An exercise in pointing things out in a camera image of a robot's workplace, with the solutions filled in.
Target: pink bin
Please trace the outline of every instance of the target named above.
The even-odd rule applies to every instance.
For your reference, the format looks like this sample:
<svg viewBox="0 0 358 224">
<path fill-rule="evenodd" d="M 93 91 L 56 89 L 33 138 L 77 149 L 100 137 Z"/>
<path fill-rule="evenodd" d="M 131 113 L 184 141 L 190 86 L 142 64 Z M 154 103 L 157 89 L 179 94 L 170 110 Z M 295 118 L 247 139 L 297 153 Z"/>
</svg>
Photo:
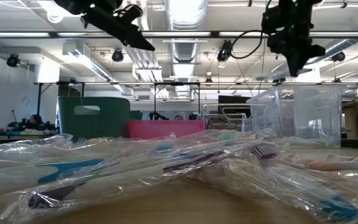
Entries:
<svg viewBox="0 0 358 224">
<path fill-rule="evenodd" d="M 204 131 L 205 126 L 204 121 L 130 120 L 128 130 L 130 138 L 152 139 L 169 136 L 171 133 L 175 133 L 175 136 L 180 138 L 182 136 Z"/>
</svg>

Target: transparent storage container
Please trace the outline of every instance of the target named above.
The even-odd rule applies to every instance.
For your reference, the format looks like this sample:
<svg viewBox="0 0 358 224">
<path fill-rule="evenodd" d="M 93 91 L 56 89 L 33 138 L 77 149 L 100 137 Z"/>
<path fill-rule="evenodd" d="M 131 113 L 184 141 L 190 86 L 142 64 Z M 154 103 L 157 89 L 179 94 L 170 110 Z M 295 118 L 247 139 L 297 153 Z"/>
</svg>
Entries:
<svg viewBox="0 0 358 224">
<path fill-rule="evenodd" d="M 250 113 L 231 113 L 233 110 L 249 110 Z M 276 129 L 269 119 L 267 104 L 208 104 L 203 106 L 203 120 L 206 129 L 230 129 L 243 133 L 257 133 L 265 128 Z"/>
<path fill-rule="evenodd" d="M 247 101 L 269 105 L 279 136 L 322 139 L 341 145 L 343 86 L 276 86 Z"/>
</svg>

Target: plastic wrapper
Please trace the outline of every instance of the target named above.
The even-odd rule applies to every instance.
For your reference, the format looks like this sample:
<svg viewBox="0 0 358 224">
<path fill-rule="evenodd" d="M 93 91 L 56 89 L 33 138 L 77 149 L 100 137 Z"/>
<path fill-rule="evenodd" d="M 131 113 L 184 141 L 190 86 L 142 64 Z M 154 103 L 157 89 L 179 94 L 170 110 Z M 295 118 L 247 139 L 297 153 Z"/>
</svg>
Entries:
<svg viewBox="0 0 358 224">
<path fill-rule="evenodd" d="M 275 133 L 269 129 L 255 135 L 208 130 L 180 139 L 100 138 L 73 144 L 69 136 L 57 136 L 45 142 L 3 144 L 0 161 L 10 163 L 0 164 L 0 195 L 19 191 L 15 195 L 20 197 L 1 218 L 24 222 L 120 198 L 272 139 Z"/>
<path fill-rule="evenodd" d="M 264 147 L 269 147 L 270 152 L 279 151 L 272 143 L 262 146 L 262 152 L 267 151 Z M 328 158 L 345 159 L 332 155 Z M 352 166 L 338 168 L 342 170 L 309 170 L 288 158 L 283 160 L 280 155 L 260 159 L 255 153 L 232 154 L 192 176 L 244 198 L 273 197 L 305 211 L 321 223 L 358 223 L 358 171 L 348 170 Z"/>
</svg>

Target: ceiling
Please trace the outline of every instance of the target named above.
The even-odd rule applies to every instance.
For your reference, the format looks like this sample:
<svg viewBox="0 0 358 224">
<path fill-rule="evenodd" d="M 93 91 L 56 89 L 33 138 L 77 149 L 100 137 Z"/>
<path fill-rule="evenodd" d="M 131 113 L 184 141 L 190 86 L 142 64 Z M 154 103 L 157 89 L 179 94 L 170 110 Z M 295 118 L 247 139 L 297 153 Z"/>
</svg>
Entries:
<svg viewBox="0 0 358 224">
<path fill-rule="evenodd" d="M 253 0 L 253 6 L 247 7 L 248 1 L 210 0 L 204 23 L 204 30 L 249 30 L 259 29 L 264 12 L 265 1 Z M 347 1 L 348 6 L 341 9 L 341 0 L 323 0 L 313 11 L 312 23 L 314 30 L 358 30 L 358 0 Z M 147 1 L 147 23 L 150 30 L 166 30 L 167 20 L 163 9 L 163 0 Z M 40 9 L 36 1 L 1 1 L 0 2 L 0 30 L 7 31 L 35 31 L 35 30 L 58 30 L 58 31 L 80 31 L 84 30 L 78 17 L 65 17 L 58 24 L 53 24 L 47 19 L 45 9 Z M 98 30 L 89 26 L 87 30 Z M 342 39 L 315 39 L 313 42 L 325 47 L 331 46 Z M 62 55 L 62 46 L 65 40 L 8 40 L 0 39 L 0 48 L 8 47 L 38 47 L 44 52 L 53 55 L 61 64 L 64 71 L 61 76 L 75 77 L 78 81 L 95 81 L 95 74 L 84 66 L 68 60 L 67 55 Z M 206 72 L 212 73 L 213 82 L 256 82 L 258 74 L 269 74 L 275 67 L 285 63 L 282 55 L 278 57 L 272 54 L 269 48 L 263 45 L 250 57 L 243 60 L 230 58 L 224 68 L 218 68 L 216 55 L 223 44 L 223 39 L 207 39 L 207 43 L 200 44 L 196 56 L 196 66 L 193 80 L 205 81 Z M 91 50 L 92 59 L 108 70 L 116 81 L 135 82 L 131 75 L 133 63 L 124 54 L 124 61 L 113 63 L 111 54 L 116 48 L 122 48 L 116 39 L 81 39 L 79 44 L 87 44 Z M 169 44 L 163 43 L 162 39 L 150 40 L 156 48 L 159 65 L 162 67 L 162 76 L 169 80 L 172 76 L 172 59 Z M 258 39 L 239 40 L 234 51 L 238 55 L 251 52 L 258 44 Z M 344 50 L 346 59 L 337 62 L 336 68 L 332 62 L 323 63 L 320 68 L 322 81 L 330 81 L 335 74 L 341 76 L 358 70 L 358 44 Z M 42 63 L 42 57 L 25 58 L 31 63 Z M 358 82 L 358 75 L 351 76 L 343 81 Z"/>
</svg>

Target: table surface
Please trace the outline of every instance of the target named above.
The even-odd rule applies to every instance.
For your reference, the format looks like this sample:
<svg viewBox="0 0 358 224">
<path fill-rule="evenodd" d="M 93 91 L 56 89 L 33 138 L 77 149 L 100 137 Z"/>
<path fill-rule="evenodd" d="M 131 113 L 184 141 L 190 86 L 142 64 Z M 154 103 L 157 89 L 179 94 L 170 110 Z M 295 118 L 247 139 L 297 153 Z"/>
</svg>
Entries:
<svg viewBox="0 0 358 224">
<path fill-rule="evenodd" d="M 316 152 L 320 149 L 300 149 Z M 330 149 L 332 154 L 358 156 L 358 149 Z M 0 214 L 6 205 L 1 204 Z M 31 224 L 81 223 L 317 223 L 311 216 L 274 199 L 237 197 L 192 179 L 177 180 L 95 207 L 84 208 Z"/>
</svg>

